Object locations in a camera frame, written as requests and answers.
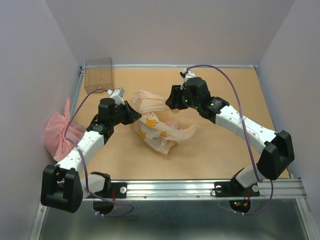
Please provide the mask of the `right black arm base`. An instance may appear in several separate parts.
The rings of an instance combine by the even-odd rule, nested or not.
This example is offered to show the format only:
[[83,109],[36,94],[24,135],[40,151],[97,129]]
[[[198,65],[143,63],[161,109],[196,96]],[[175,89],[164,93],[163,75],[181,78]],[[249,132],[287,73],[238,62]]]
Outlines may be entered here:
[[217,198],[259,197],[260,191],[257,184],[243,187],[233,177],[227,181],[216,181],[210,195]]

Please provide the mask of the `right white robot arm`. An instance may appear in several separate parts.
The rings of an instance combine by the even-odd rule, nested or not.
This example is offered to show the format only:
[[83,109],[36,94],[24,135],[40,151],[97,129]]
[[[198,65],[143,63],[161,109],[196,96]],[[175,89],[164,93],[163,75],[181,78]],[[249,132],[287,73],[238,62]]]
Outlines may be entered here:
[[195,109],[202,118],[244,139],[250,149],[260,154],[257,163],[240,170],[230,182],[235,195],[242,195],[260,180],[276,180],[295,159],[292,137],[287,131],[276,132],[242,116],[226,100],[211,96],[200,77],[173,85],[165,104],[172,110]]

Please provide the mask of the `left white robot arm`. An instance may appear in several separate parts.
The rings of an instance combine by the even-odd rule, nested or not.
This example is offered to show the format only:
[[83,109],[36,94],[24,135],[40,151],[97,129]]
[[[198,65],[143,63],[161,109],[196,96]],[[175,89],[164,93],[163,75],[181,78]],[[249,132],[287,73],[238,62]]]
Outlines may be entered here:
[[56,165],[47,165],[42,174],[40,202],[42,205],[74,213],[82,200],[116,196],[107,173],[88,173],[87,163],[107,143],[119,124],[130,125],[142,117],[127,101],[116,103],[103,98],[98,113],[92,119],[79,143]]

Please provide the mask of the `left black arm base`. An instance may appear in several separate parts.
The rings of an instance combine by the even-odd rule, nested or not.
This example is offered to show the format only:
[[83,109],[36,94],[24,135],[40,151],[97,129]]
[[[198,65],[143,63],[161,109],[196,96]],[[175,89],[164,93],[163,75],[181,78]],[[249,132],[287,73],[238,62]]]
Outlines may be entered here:
[[107,199],[125,199],[127,197],[127,183],[111,180],[107,173],[94,171],[88,175],[88,188],[95,195]]

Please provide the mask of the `translucent printed plastic bag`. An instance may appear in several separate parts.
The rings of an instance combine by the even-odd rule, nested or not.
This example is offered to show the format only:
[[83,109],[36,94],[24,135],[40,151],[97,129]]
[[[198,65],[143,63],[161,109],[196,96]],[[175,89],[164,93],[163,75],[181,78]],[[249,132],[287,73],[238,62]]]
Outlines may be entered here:
[[164,97],[145,90],[134,92],[129,104],[141,114],[141,118],[131,124],[132,128],[147,145],[163,155],[174,145],[189,141],[199,127],[197,124],[179,127],[174,115],[180,111],[170,109]]

